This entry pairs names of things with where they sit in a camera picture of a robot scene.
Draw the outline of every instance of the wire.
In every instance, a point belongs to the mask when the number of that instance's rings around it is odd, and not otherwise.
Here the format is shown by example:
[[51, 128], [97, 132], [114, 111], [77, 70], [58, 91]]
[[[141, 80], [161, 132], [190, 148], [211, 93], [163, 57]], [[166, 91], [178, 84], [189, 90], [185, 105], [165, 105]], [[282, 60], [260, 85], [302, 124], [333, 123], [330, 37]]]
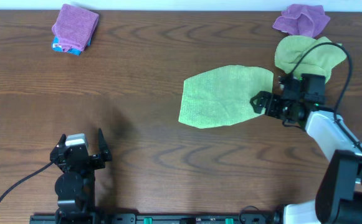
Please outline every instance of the wire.
[[2, 196], [0, 197], [0, 203], [2, 202], [2, 200], [4, 199], [4, 197], [5, 197], [11, 190], [13, 190], [15, 187], [17, 187], [19, 184], [23, 183], [24, 181], [26, 181], [26, 180], [30, 179], [31, 177], [39, 174], [40, 172], [46, 170], [46, 168], [50, 167], [55, 161], [56, 161], [55, 159], [52, 160], [52, 162], [48, 163], [48, 164], [45, 165], [43, 168], [41, 168], [41, 169], [33, 172], [32, 174], [28, 175], [28, 176], [25, 177], [25, 178], [17, 181], [14, 185], [12, 185], [12, 187], [10, 187], [9, 189], [7, 189], [7, 190], [5, 191], [5, 193], [2, 194]]
[[300, 60], [297, 62], [297, 64], [294, 66], [293, 70], [288, 74], [291, 75], [293, 74], [293, 72], [296, 70], [296, 68], [301, 64], [301, 61], [305, 58], [305, 56], [307, 56], [313, 49], [322, 46], [322, 45], [332, 45], [335, 47], [338, 47], [339, 49], [341, 49], [345, 55], [347, 56], [347, 60], [348, 60], [348, 76], [347, 79], [345, 81], [344, 87], [340, 93], [340, 96], [338, 97], [337, 101], [336, 101], [336, 105], [335, 108], [333, 109], [333, 119], [335, 120], [335, 123], [339, 126], [339, 128], [344, 132], [344, 134], [351, 140], [351, 142], [354, 144], [355, 147], [357, 147], [361, 152], [362, 152], [362, 147], [361, 147], [361, 143], [359, 141], [356, 141], [355, 138], [344, 128], [344, 126], [340, 123], [341, 119], [337, 118], [337, 111], [338, 111], [338, 107], [341, 103], [341, 100], [343, 99], [344, 93], [347, 90], [348, 85], [350, 84], [350, 80], [351, 77], [353, 75], [353, 61], [351, 59], [350, 53], [348, 53], [348, 51], [342, 47], [341, 45], [338, 45], [336, 43], [332, 43], [332, 42], [325, 42], [325, 43], [320, 43], [318, 45], [313, 46], [310, 50], [308, 50], [303, 57], [300, 58]]
[[58, 208], [55, 212], [55, 223], [56, 224], [62, 223], [62, 217], [60, 216], [60, 208]]
[[[242, 215], [243, 215], [243, 212], [246, 211], [248, 208], [254, 208], [256, 209], [257, 211], [260, 212], [260, 210], [256, 207], [256, 206], [253, 206], [253, 205], [249, 205], [249, 206], [246, 206], [244, 208], [242, 208], [241, 212], [239, 212], [239, 221], [241, 224], [245, 224], [245, 221], [243, 221], [242, 219]], [[266, 220], [268, 219], [268, 217], [264, 214], [261, 214]]]
[[300, 126], [286, 124], [286, 122], [288, 122], [288, 121], [287, 121], [287, 120], [283, 120], [283, 121], [282, 121], [282, 125], [283, 125], [283, 127], [285, 127], [285, 128], [295, 127], [295, 128], [298, 128], [298, 129], [300, 129], [300, 130], [302, 130], [302, 131], [305, 131], [305, 130], [304, 130], [303, 128], [301, 128]]

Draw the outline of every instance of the green connector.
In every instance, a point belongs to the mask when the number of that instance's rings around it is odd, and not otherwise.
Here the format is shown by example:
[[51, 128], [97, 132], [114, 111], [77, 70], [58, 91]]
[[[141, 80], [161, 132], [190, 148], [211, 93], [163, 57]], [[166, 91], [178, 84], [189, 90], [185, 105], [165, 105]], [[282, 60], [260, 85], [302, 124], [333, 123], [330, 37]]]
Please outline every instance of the green connector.
[[153, 223], [153, 219], [152, 218], [144, 218], [143, 219], [143, 224], [152, 224]]
[[226, 218], [225, 224], [233, 224], [233, 218]]

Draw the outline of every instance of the purple towel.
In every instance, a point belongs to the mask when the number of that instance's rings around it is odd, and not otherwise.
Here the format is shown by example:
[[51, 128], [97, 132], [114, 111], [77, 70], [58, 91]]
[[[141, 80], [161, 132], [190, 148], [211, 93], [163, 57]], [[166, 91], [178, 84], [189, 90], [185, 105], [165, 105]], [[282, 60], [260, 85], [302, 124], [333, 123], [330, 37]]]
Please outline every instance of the purple towel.
[[328, 24], [330, 17], [325, 15], [323, 6], [292, 4], [282, 11], [272, 26], [290, 35], [316, 37]]
[[59, 39], [62, 50], [83, 51], [98, 23], [99, 15], [79, 7], [64, 4], [52, 32]]

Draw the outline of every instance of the wood grain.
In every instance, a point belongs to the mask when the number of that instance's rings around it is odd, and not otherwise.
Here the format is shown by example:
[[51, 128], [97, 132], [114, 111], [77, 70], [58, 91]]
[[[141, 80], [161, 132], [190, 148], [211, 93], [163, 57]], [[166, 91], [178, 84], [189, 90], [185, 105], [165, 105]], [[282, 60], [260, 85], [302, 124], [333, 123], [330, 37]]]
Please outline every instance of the wood grain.
[[[278, 12], [99, 11], [81, 56], [50, 49], [57, 11], [0, 11], [0, 195], [49, 161], [62, 133], [101, 127], [113, 162], [97, 171], [97, 203], [141, 213], [236, 213], [313, 199], [327, 161], [298, 129], [268, 117], [229, 127], [178, 123], [183, 80], [224, 65], [277, 75]], [[329, 13], [322, 35], [351, 53], [355, 76], [340, 108], [362, 141], [362, 13]], [[326, 84], [333, 104], [346, 63]], [[274, 80], [276, 91], [277, 80]], [[50, 167], [13, 190], [0, 223], [52, 213], [60, 171]]]

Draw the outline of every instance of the green towel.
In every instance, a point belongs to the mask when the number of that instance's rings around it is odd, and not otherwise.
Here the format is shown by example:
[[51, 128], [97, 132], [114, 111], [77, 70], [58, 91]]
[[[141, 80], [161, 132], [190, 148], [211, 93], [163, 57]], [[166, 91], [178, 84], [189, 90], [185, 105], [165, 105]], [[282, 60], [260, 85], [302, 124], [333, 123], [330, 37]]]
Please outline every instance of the green towel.
[[179, 122], [196, 128], [237, 124], [255, 118], [250, 99], [272, 92], [274, 74], [264, 68], [228, 65], [184, 81]]
[[[300, 35], [285, 37], [276, 48], [275, 65], [285, 73], [290, 73], [306, 51], [324, 42], [331, 41], [326, 37], [321, 37], [318, 40]], [[294, 75], [297, 78], [300, 78], [302, 73], [324, 75], [327, 82], [330, 79], [332, 68], [344, 61], [345, 58], [344, 52], [335, 46], [320, 46], [305, 56], [294, 71]]]

